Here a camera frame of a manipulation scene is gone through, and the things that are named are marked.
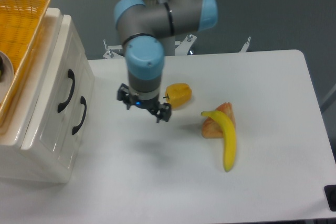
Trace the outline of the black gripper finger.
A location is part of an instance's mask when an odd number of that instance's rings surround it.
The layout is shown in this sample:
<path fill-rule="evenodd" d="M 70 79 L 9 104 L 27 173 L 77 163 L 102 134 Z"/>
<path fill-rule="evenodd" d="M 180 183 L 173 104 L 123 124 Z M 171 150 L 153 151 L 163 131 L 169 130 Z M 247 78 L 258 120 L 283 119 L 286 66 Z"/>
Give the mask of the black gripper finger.
<path fill-rule="evenodd" d="M 130 109 L 131 107 L 130 91 L 129 87 L 124 83 L 120 85 L 117 91 L 117 100 L 122 101 L 125 104 L 127 110 Z"/>
<path fill-rule="evenodd" d="M 172 108 L 169 103 L 159 104 L 158 111 L 156 113 L 156 122 L 160 121 L 168 122 L 172 115 Z"/>

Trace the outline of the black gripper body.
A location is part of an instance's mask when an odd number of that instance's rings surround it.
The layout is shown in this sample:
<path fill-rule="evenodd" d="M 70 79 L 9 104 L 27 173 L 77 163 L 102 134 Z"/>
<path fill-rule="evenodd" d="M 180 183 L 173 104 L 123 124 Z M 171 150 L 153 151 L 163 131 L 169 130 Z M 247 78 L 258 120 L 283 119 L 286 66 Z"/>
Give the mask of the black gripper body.
<path fill-rule="evenodd" d="M 150 92 L 140 92 L 135 90 L 131 86 L 128 87 L 128 98 L 129 102 L 127 104 L 127 110 L 130 107 L 135 106 L 139 109 L 145 109 L 149 111 L 152 115 L 157 115 L 159 111 L 159 94 L 160 87 L 150 91 Z"/>

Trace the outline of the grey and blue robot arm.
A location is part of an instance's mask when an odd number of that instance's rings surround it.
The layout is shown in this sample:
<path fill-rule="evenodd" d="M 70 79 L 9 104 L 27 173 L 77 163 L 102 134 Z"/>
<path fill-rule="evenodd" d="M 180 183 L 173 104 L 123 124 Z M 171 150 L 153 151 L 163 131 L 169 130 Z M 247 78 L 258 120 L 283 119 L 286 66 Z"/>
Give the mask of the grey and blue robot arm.
<path fill-rule="evenodd" d="M 161 39 L 214 27 L 216 0 L 120 0 L 113 15 L 129 81 L 120 86 L 117 99 L 168 121 L 172 108 L 159 102 L 165 57 Z"/>

